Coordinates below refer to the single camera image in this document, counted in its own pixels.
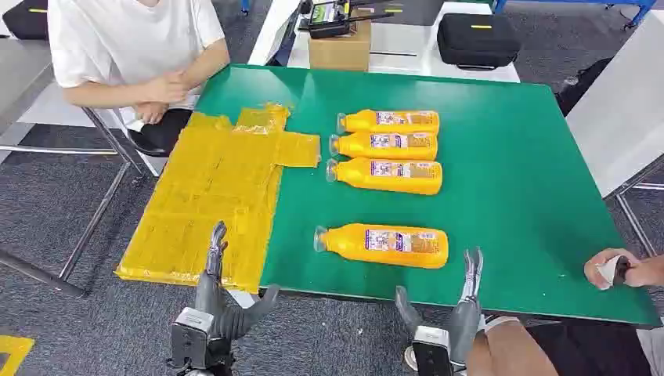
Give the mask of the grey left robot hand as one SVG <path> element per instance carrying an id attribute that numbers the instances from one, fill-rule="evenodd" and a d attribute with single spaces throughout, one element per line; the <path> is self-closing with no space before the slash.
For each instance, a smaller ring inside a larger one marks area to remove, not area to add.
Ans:
<path id="1" fill-rule="evenodd" d="M 247 309 L 230 306 L 224 302 L 226 289 L 221 282 L 222 256 L 228 243 L 224 240 L 227 228 L 223 221 L 213 227 L 206 262 L 201 272 L 195 298 L 195 309 L 213 316 L 211 336 L 228 341 L 243 337 L 276 304 L 280 287 L 269 285 L 254 305 Z"/>

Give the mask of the person's left hand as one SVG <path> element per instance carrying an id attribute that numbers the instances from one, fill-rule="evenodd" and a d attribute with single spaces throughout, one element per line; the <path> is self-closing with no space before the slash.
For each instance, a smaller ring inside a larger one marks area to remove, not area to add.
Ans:
<path id="1" fill-rule="evenodd" d="M 183 71 L 175 71 L 153 78 L 145 84 L 143 99 L 147 102 L 177 103 L 189 92 Z"/>

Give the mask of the person's right hand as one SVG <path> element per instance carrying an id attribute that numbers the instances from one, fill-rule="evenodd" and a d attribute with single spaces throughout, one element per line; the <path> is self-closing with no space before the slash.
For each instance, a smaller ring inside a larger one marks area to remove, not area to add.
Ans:
<path id="1" fill-rule="evenodd" d="M 643 266 L 635 255 L 622 248 L 606 248 L 584 264 L 586 279 L 601 291 L 617 284 L 644 285 Z"/>
<path id="2" fill-rule="evenodd" d="M 136 118 L 143 124 L 158 124 L 168 111 L 169 104 L 161 102 L 145 102 L 134 105 L 133 110 Z"/>

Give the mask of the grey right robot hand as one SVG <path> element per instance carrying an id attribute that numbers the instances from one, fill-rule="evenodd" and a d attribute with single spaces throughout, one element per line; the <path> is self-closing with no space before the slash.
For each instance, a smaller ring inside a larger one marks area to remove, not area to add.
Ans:
<path id="1" fill-rule="evenodd" d="M 412 336 L 412 354 L 419 375 L 454 375 L 466 369 L 467 356 L 482 318 L 478 300 L 482 249 L 466 250 L 464 262 L 465 276 L 460 299 L 444 328 L 424 325 L 420 314 L 409 301 L 406 288 L 395 288 L 395 305 Z"/>

